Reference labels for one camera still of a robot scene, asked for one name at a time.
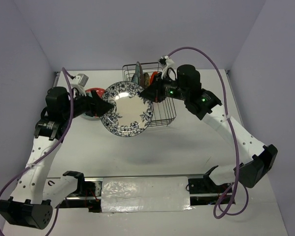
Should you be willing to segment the dark teal glazed plate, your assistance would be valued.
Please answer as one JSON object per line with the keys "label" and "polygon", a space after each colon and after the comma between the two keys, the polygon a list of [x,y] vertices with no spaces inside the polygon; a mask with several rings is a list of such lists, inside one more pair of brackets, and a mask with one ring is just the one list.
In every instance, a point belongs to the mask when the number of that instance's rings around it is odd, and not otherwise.
{"label": "dark teal glazed plate", "polygon": [[140,62],[138,61],[135,64],[135,72],[132,76],[131,82],[136,83],[140,86],[144,85],[143,70]]}

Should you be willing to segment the white plate blue floral rim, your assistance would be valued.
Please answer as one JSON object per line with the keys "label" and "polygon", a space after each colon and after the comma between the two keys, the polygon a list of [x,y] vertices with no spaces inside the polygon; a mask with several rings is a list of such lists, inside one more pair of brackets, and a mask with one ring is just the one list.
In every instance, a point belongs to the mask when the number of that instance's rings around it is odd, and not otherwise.
{"label": "white plate blue floral rim", "polygon": [[100,117],[103,126],[119,137],[133,137],[144,132],[152,121],[153,102],[142,98],[143,87],[127,81],[110,85],[102,99],[113,109]]}

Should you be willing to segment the orange plastic plate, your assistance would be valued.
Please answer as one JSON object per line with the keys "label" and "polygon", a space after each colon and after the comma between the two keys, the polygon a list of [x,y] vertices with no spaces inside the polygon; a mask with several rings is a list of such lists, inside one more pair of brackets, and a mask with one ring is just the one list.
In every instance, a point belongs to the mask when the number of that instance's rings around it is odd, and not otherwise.
{"label": "orange plastic plate", "polygon": [[152,73],[152,75],[150,76],[150,79],[149,79],[149,84],[152,84],[153,83],[153,80],[154,78],[158,75],[158,72],[157,71],[154,71]]}

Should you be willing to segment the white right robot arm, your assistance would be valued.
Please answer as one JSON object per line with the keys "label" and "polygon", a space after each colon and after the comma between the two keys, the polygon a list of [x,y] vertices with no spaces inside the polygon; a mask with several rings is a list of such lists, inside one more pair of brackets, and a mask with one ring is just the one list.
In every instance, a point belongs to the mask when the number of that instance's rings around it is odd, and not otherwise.
{"label": "white right robot arm", "polygon": [[184,101],[186,109],[215,130],[235,150],[234,165],[215,166],[205,173],[204,187],[215,192],[222,184],[238,181],[253,188],[271,170],[278,149],[266,145],[250,134],[236,119],[227,115],[226,107],[211,91],[202,88],[200,73],[186,64],[177,68],[176,79],[158,73],[140,96],[152,102],[170,97]]}

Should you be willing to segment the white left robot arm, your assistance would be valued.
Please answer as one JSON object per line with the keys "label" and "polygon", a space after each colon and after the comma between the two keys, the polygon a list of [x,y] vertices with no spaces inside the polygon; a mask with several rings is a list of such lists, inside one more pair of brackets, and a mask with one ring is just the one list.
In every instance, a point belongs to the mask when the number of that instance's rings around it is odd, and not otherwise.
{"label": "white left robot arm", "polygon": [[0,200],[0,215],[11,225],[43,230],[50,223],[53,209],[68,195],[86,191],[83,173],[66,171],[59,180],[45,187],[53,160],[68,133],[73,118],[83,113],[103,116],[114,106],[93,91],[91,96],[73,95],[64,87],[54,87],[46,95],[46,107],[35,126],[32,152],[25,172],[16,177],[17,185],[9,199]]}

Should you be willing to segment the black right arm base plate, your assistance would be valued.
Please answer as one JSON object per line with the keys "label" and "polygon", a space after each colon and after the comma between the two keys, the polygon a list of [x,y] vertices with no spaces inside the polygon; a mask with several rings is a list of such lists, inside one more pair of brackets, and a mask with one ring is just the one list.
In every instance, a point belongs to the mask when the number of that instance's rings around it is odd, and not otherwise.
{"label": "black right arm base plate", "polygon": [[188,177],[186,190],[191,195],[219,196],[230,186],[230,183],[216,185],[213,181],[203,177]]}

